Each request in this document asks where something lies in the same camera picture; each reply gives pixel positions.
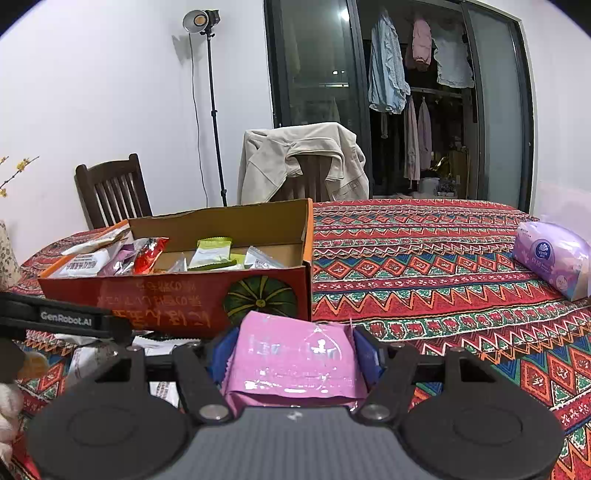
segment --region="vinda logo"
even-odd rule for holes
[[[41,311],[41,320],[44,322],[68,323],[70,325],[77,325],[81,327],[92,328],[92,318],[84,315],[71,317],[63,313],[53,313],[46,310]]]
[[[540,242],[538,246],[535,247],[535,256],[540,260],[548,260],[550,258],[551,251],[552,249],[548,242]]]

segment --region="vase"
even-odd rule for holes
[[[0,291],[8,290],[21,279],[21,269],[14,256],[6,224],[0,220]]]

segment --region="round black disc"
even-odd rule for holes
[[[459,480],[546,478],[564,439],[541,403],[483,383],[423,401],[400,432],[421,466]]]
[[[159,471],[187,442],[184,416],[125,383],[66,394],[36,416],[28,450],[48,478],[140,479]]]

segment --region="wardrobe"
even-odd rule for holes
[[[454,197],[528,211],[534,152],[530,75],[519,23],[464,0],[265,0],[269,72],[276,127],[336,121],[357,135],[375,196],[412,195],[405,178],[404,113],[370,108],[371,35],[386,11],[402,57],[414,22],[457,29],[472,85],[438,82],[432,44],[425,69],[404,66],[407,102],[431,118],[432,158],[425,177],[445,178]]]

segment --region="table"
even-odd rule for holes
[[[566,301],[515,264],[511,249],[529,215],[465,200],[384,199],[314,205],[313,319],[361,323],[384,341],[411,342],[442,355],[462,346],[544,403],[567,434],[553,478],[591,478],[591,301]],[[65,248],[63,239],[23,265],[17,293],[39,295],[36,275]],[[50,372],[22,385],[22,427],[64,388],[73,346],[30,332]],[[441,391],[417,385],[413,405]],[[37,476],[15,442],[15,470]]]

